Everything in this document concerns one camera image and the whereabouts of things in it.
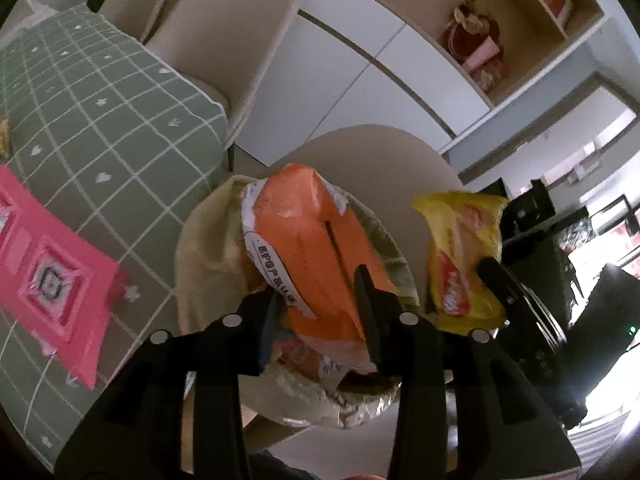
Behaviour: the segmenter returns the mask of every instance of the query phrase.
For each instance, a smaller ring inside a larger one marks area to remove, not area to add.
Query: chair leg
[[[231,146],[229,146],[228,150],[226,150],[226,158],[228,160],[228,170],[229,173],[234,172],[234,162],[236,160],[236,143],[234,142]]]

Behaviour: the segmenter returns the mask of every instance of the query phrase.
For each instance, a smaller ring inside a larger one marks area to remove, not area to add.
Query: pink tray
[[[115,261],[50,214],[0,166],[0,305],[91,389],[111,305],[121,300],[125,284]]]

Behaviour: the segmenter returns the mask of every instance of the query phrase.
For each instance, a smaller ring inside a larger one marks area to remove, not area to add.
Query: green tablecloth
[[[0,309],[0,403],[49,468],[124,360],[158,328],[178,333],[174,249],[210,193],[227,134],[212,102],[86,6],[0,52],[8,166],[47,209],[130,276],[90,391]]]

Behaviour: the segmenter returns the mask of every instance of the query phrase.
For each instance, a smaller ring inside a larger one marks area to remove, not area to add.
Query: cabinet door
[[[490,110],[450,60],[409,25],[404,26],[377,59],[416,92],[456,134]]]
[[[305,143],[367,61],[297,16],[265,74],[237,144],[268,166]]]
[[[312,138],[357,124],[384,124],[411,133],[434,150],[451,139],[404,90],[369,65],[316,128]]]
[[[300,9],[375,56],[404,22],[376,0],[300,0]]]

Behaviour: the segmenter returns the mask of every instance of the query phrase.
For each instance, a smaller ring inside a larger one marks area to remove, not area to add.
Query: aluminum foil
[[[329,393],[280,362],[269,364],[260,377],[241,376],[239,382],[245,406],[292,428],[356,428],[387,410],[399,391],[398,384],[376,395]]]

